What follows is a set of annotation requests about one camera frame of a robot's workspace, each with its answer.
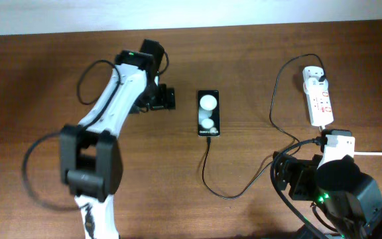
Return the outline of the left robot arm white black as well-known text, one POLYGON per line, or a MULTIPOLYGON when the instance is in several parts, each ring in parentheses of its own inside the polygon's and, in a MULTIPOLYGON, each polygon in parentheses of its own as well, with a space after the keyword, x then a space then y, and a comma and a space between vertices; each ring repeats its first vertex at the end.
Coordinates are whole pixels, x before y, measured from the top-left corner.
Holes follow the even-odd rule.
POLYGON ((159 82, 163 46, 145 39, 139 51, 122 50, 109 83, 77 125, 60 132, 60 177, 81 212, 86 238, 119 238, 113 201, 123 176, 118 138, 129 114, 176 107, 174 89, 159 82))

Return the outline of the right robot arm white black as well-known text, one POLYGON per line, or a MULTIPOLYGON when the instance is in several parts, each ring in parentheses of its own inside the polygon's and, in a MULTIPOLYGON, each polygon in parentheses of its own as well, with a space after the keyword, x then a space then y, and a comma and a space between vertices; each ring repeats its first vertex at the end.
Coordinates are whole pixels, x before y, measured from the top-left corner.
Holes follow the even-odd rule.
POLYGON ((292 200, 313 202, 344 238, 382 238, 382 194, 376 180, 349 155, 324 164, 321 159, 279 157, 274 176, 279 190, 290 185, 292 200))

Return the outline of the black smartphone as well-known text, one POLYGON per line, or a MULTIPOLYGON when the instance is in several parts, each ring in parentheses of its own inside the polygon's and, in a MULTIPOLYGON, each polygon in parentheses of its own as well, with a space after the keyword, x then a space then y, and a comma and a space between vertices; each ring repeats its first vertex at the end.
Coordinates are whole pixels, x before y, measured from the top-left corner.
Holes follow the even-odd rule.
POLYGON ((219 137, 220 99, 218 90, 198 90, 198 129, 200 137, 219 137))

